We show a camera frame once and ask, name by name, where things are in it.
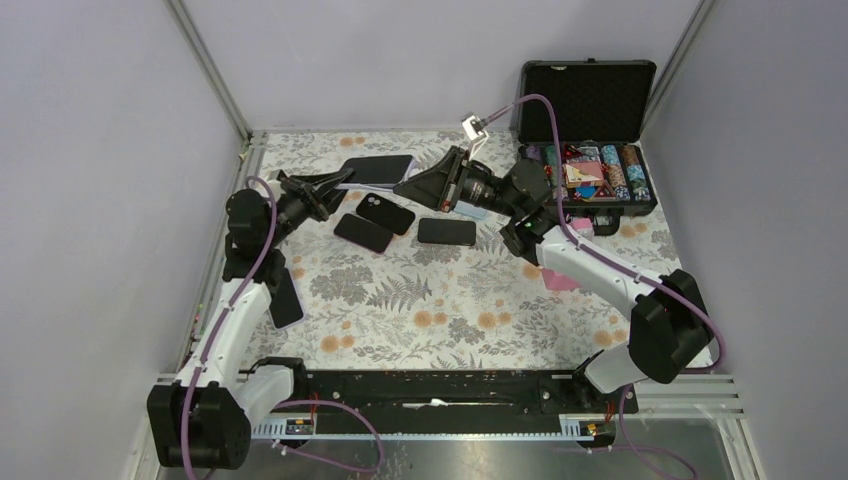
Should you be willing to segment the light blue phone case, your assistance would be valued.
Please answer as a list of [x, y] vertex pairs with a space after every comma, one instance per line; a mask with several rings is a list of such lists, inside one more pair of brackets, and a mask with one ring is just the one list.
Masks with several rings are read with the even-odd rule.
[[488, 212], [485, 209], [475, 207], [473, 205], [466, 204], [466, 203], [458, 204], [455, 211], [457, 213], [461, 214], [461, 215], [464, 215], [464, 216], [467, 216], [467, 217], [470, 217], [470, 218], [474, 218], [474, 219], [477, 219], [477, 220], [485, 219], [486, 216], [488, 215]]

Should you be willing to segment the black phone case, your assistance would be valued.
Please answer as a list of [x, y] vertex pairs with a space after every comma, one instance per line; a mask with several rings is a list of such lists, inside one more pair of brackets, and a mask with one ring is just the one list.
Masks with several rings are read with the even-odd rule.
[[411, 210], [376, 193], [368, 193], [357, 205], [355, 213], [395, 235], [405, 235], [416, 219]]

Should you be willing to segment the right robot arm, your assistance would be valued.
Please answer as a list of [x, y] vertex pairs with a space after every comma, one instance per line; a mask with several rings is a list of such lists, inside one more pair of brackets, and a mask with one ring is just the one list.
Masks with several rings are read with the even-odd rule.
[[520, 159], [498, 177], [468, 151], [452, 147], [393, 192], [433, 211], [450, 212], [465, 202], [507, 217], [500, 235], [514, 256], [575, 280], [629, 320], [626, 343], [579, 366], [573, 396], [583, 410], [601, 410], [614, 391], [639, 381], [671, 383], [711, 342], [722, 340], [690, 274], [641, 270], [581, 237], [551, 206], [548, 175], [537, 161]]

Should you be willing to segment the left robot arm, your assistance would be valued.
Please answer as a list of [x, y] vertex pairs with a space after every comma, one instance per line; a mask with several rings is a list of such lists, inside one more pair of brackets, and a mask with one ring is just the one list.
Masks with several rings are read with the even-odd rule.
[[153, 386], [147, 398], [161, 466], [235, 470], [246, 459], [253, 429], [277, 404], [296, 411], [309, 401], [311, 387], [292, 363], [263, 360], [240, 383], [241, 359], [261, 320], [282, 328], [303, 319], [278, 246], [306, 221], [328, 220], [346, 194], [340, 184], [353, 174], [341, 168], [251, 176], [228, 198], [222, 284], [211, 322], [175, 379]]

